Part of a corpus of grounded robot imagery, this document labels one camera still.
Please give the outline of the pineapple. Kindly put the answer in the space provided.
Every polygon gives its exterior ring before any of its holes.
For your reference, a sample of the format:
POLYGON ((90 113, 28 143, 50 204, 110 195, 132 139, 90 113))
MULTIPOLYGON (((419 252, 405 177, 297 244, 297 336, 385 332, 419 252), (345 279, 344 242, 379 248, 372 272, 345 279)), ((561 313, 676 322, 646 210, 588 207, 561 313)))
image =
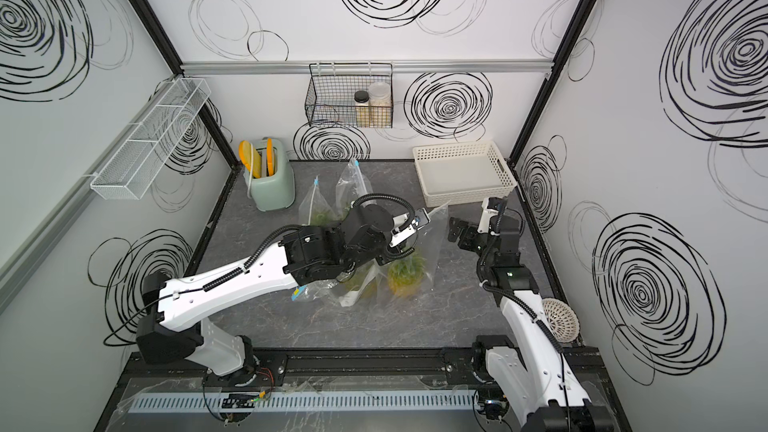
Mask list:
POLYGON ((420 290, 426 277, 427 261, 416 249, 405 258, 389 264, 387 268, 387 284, 396 297, 410 297, 420 290))

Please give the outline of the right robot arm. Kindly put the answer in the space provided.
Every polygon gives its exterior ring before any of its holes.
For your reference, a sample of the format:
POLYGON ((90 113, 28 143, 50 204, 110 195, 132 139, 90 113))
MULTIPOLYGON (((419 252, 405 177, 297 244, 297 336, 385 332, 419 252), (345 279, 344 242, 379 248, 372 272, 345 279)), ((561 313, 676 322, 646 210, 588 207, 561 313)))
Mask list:
POLYGON ((520 222, 487 225, 452 218, 448 240, 478 255, 476 275, 511 327, 514 343, 480 343, 478 368, 504 393, 523 431, 613 431, 612 414, 593 402, 573 373, 545 316, 536 280, 519 252, 520 222))

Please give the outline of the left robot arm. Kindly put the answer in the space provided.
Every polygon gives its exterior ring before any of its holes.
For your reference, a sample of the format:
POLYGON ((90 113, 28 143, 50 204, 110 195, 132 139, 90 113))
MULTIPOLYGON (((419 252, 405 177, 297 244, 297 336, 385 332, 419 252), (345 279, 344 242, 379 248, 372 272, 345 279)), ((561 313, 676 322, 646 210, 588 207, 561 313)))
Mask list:
POLYGON ((154 273, 142 286, 146 314, 135 336, 141 357, 152 365, 188 360, 244 387, 260 372, 252 342, 222 330, 211 315, 265 294, 351 275, 370 261, 385 265, 405 258, 415 250, 408 239, 427 223, 425 210, 372 193, 355 200, 341 221, 278 228, 245 259, 190 277, 154 273))

